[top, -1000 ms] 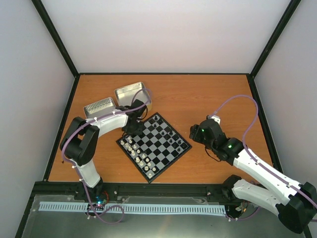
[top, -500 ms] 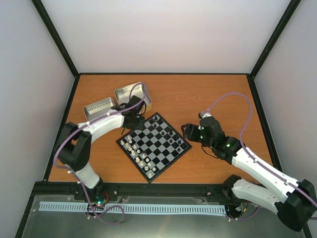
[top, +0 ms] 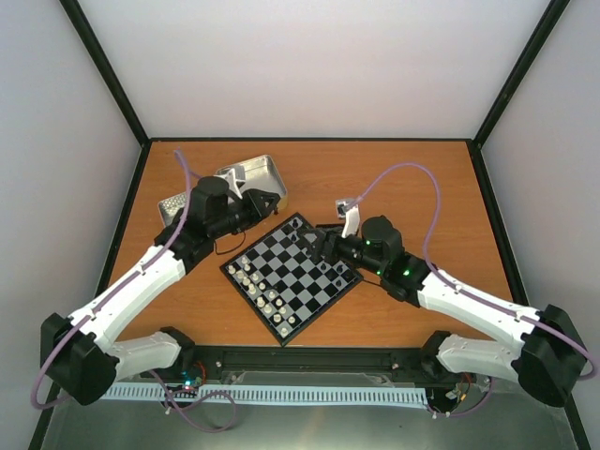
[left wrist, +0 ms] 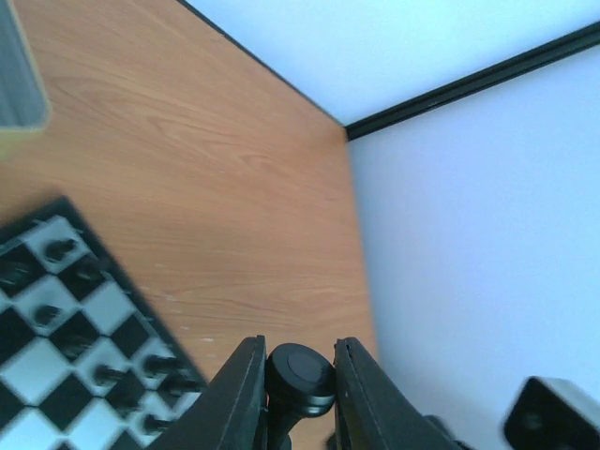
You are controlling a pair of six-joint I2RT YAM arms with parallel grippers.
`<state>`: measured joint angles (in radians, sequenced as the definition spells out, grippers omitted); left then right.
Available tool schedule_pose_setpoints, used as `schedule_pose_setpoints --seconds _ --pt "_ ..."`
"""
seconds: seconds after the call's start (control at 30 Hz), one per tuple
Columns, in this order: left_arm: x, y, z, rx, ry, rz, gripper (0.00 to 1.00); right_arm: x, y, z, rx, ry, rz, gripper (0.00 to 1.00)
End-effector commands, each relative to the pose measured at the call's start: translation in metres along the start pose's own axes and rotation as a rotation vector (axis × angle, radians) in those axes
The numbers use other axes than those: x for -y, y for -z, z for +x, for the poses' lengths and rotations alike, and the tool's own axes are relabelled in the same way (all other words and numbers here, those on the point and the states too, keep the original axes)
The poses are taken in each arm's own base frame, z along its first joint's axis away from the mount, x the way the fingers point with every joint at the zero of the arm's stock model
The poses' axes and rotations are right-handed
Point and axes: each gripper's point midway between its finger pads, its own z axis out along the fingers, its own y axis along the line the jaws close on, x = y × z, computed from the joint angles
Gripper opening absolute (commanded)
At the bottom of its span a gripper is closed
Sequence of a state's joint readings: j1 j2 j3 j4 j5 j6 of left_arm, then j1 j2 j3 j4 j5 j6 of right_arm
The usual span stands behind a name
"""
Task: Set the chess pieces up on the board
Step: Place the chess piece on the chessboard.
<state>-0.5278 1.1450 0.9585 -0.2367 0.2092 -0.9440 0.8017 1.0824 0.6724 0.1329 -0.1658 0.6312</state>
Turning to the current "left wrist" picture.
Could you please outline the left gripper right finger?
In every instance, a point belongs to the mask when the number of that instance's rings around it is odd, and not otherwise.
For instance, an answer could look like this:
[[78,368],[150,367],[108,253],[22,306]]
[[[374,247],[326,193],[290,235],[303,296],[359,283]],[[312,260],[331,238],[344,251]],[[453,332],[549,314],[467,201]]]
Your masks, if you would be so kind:
[[404,397],[359,339],[335,344],[335,449],[464,449],[433,415]]

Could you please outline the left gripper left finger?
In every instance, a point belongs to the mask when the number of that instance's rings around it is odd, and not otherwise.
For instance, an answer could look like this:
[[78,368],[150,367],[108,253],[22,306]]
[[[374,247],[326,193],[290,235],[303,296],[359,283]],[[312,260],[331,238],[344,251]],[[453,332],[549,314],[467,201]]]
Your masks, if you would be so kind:
[[265,337],[246,337],[195,403],[152,449],[255,449],[264,446]]

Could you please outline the black queen chess piece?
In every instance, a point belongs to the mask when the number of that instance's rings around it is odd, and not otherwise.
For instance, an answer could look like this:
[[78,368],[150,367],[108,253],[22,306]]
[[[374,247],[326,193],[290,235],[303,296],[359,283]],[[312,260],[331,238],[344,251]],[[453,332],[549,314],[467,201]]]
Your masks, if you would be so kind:
[[320,353],[296,343],[278,345],[265,364],[267,447],[280,449],[305,418],[325,415],[336,399],[336,372]]

